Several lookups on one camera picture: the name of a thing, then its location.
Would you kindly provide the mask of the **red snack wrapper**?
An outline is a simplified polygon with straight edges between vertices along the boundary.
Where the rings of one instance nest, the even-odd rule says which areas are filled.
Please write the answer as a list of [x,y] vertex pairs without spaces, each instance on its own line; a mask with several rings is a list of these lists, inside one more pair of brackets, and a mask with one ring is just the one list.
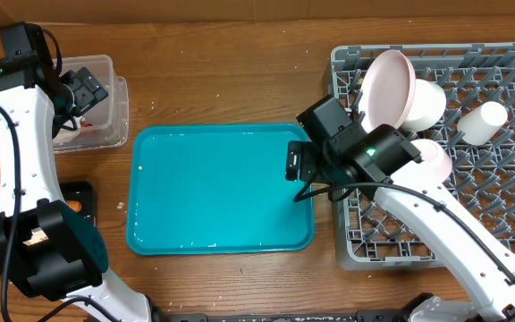
[[92,126],[93,126],[93,124],[92,124],[92,123],[88,123],[88,122],[85,122],[85,121],[82,121],[82,122],[80,123],[80,127],[81,127],[81,128],[87,128],[87,127],[92,127]]

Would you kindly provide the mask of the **white napkin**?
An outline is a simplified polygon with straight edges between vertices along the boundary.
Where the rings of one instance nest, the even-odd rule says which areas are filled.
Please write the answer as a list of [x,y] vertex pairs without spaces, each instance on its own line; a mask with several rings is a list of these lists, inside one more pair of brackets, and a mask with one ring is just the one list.
[[53,138],[53,142],[55,145],[62,145],[68,143],[75,138],[77,138],[80,134],[80,130],[77,131],[67,131],[65,129],[61,129],[58,134]]

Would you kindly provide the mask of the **large white plate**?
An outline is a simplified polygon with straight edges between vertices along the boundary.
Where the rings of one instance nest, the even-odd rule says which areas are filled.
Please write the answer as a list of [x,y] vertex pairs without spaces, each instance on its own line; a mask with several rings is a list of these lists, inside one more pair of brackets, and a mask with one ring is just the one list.
[[410,60],[398,50],[387,50],[370,64],[361,85],[358,110],[365,132],[382,124],[398,129],[412,106],[416,74]]

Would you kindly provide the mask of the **orange carrot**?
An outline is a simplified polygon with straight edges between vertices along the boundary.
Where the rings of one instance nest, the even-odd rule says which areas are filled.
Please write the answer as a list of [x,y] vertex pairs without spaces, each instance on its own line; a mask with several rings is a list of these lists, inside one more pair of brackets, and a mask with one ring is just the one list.
[[76,213],[82,210],[82,204],[78,200],[67,200],[66,205]]

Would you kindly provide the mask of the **white cup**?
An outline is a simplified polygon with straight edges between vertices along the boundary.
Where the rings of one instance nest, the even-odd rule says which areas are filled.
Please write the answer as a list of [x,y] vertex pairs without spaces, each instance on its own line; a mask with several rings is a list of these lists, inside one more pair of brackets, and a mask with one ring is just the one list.
[[462,139],[474,146],[487,143],[507,122],[505,107],[494,101],[485,102],[460,118],[457,130],[462,131]]

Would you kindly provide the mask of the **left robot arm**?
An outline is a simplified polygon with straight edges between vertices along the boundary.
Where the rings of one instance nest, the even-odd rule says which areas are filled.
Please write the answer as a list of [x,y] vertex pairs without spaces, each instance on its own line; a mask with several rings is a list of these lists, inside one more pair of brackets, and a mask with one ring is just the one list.
[[87,69],[64,71],[54,36],[24,21],[0,39],[0,309],[8,289],[77,305],[100,321],[160,321],[148,296],[110,267],[98,229],[64,200],[54,137],[108,93]]

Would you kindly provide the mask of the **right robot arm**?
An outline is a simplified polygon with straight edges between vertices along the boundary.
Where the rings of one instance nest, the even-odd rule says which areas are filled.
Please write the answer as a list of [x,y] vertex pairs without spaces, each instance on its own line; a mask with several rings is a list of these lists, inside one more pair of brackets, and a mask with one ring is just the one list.
[[298,115],[307,141],[288,146],[286,178],[305,186],[295,201],[360,190],[400,219],[440,259],[469,296],[442,301],[422,293],[396,321],[515,321],[515,254],[489,233],[443,186],[438,171],[399,126],[411,101],[378,98],[353,121],[330,95]]

